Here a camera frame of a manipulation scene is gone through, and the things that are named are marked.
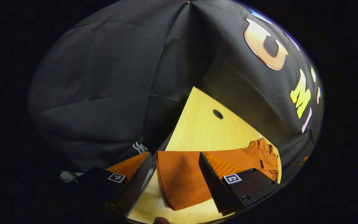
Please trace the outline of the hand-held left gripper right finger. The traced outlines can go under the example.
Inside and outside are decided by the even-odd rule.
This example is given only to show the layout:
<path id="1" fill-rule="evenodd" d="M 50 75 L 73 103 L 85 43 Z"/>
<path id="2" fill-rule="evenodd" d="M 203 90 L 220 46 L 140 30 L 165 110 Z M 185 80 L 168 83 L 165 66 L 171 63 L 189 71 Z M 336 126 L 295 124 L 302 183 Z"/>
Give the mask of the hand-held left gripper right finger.
<path id="1" fill-rule="evenodd" d="M 209 152 L 200 152 L 199 167 L 223 216 L 246 210 L 280 188 L 278 182 L 256 168 L 241 170 Z"/>

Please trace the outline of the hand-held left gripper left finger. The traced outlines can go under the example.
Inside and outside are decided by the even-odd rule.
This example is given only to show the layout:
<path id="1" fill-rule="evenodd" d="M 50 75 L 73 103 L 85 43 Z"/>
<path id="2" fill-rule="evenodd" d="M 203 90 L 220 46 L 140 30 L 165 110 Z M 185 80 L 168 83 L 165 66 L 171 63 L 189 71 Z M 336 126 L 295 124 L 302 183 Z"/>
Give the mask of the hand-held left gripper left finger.
<path id="1" fill-rule="evenodd" d="M 94 167 L 78 177 L 75 202 L 87 213 L 110 210 L 126 217 L 140 195 L 152 164 L 149 152 L 108 169 Z"/>

